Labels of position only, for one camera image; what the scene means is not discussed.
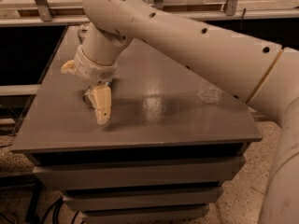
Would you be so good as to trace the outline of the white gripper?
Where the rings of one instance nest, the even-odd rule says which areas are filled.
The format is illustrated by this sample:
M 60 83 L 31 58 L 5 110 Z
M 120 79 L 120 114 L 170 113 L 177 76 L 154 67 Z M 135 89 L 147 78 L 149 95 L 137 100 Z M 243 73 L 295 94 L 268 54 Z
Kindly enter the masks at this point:
M 99 125 L 106 124 L 110 119 L 111 88 L 107 84 L 98 84 L 111 82 L 117 67 L 117 63 L 102 65 L 93 62 L 85 55 L 81 45 L 77 48 L 74 61 L 67 61 L 61 67 L 62 74 L 75 75 L 77 72 L 77 75 L 84 83 L 93 86 L 88 89 L 87 96 L 94 108 Z

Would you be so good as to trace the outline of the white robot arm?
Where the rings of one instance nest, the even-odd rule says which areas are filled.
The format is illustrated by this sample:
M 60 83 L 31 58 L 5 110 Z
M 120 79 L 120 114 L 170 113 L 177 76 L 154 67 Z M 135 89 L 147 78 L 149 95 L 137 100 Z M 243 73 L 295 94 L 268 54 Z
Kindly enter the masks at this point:
M 299 51 L 158 10 L 147 0 L 82 0 L 90 26 L 63 72 L 90 86 L 110 118 L 117 59 L 136 38 L 268 116 L 281 128 L 258 224 L 299 223 Z

